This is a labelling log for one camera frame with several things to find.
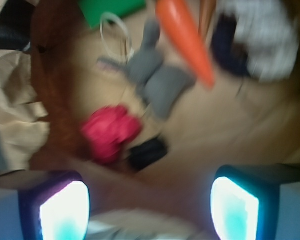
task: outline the green paper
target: green paper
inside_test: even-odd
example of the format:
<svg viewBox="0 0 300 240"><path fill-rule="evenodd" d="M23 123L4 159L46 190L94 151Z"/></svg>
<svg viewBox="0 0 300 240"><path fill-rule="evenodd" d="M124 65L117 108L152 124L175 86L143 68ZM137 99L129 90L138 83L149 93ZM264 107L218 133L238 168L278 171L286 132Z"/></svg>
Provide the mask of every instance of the green paper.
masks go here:
<svg viewBox="0 0 300 240"><path fill-rule="evenodd" d="M79 0L80 9L93 29L100 25L104 12L113 13L121 18L146 7L146 0Z"/></svg>

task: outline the white cloth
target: white cloth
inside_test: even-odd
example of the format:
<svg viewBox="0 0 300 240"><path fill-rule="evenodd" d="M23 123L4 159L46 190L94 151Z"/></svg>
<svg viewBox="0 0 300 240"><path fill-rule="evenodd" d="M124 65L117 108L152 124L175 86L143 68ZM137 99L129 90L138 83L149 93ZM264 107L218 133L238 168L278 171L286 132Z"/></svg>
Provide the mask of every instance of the white cloth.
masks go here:
<svg viewBox="0 0 300 240"><path fill-rule="evenodd" d="M181 219L141 209L121 209L90 218L86 240L211 240Z"/></svg>
<svg viewBox="0 0 300 240"><path fill-rule="evenodd" d="M290 76L299 40L280 0L218 0L216 13L236 17L234 42L246 46L253 77L273 82Z"/></svg>

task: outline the white cable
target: white cable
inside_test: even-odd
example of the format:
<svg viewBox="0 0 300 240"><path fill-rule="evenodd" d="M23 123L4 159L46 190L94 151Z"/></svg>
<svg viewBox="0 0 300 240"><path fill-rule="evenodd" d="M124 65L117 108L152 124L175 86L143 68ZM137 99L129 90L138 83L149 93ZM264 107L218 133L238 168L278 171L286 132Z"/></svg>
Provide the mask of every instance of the white cable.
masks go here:
<svg viewBox="0 0 300 240"><path fill-rule="evenodd" d="M111 20L112 22L116 23L122 30L123 30L123 33L127 39L127 43L129 45L129 53L125 56L122 56L122 55L118 55L118 54L115 54L113 53L110 48L108 47L107 43L106 43L106 40L104 38L104 31L103 31L103 23L105 21L108 21L108 20ZM131 39L131 34L127 28L127 26L125 25L125 23L121 20L120 17L118 17L117 15L111 13L111 12L104 12L101 17L100 17L100 33L101 33L101 40L102 40L102 43L104 45L104 48L106 50L106 52L108 53L108 55L116 60L116 61L120 61L120 62L127 62L129 61L133 55L135 54L135 50L133 49L132 47L132 39Z"/></svg>

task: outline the blue light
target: blue light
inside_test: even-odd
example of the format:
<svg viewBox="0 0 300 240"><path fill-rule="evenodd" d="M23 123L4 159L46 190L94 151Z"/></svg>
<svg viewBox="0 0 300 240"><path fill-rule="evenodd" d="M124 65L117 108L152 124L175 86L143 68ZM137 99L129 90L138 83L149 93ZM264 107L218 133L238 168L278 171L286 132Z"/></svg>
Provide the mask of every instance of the blue light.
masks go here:
<svg viewBox="0 0 300 240"><path fill-rule="evenodd" d="M211 189L211 214L221 240L255 240L259 200L227 177L217 178Z"/></svg>
<svg viewBox="0 0 300 240"><path fill-rule="evenodd" d="M90 215L87 186L73 181L40 207L43 240L83 240Z"/></svg>

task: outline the gray plush toy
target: gray plush toy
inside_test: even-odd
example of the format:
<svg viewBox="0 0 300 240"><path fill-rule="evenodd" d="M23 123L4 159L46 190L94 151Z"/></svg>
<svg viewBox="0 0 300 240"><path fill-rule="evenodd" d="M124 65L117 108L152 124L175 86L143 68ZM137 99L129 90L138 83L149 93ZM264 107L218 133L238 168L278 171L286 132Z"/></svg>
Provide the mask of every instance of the gray plush toy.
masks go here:
<svg viewBox="0 0 300 240"><path fill-rule="evenodd" d="M144 103L151 104L155 115L167 119L178 96L196 82L194 75L164 64L162 53L156 49L160 38L157 20L148 20L144 26L140 50L126 65L101 57L102 65L123 71L127 79L137 85L136 93Z"/></svg>

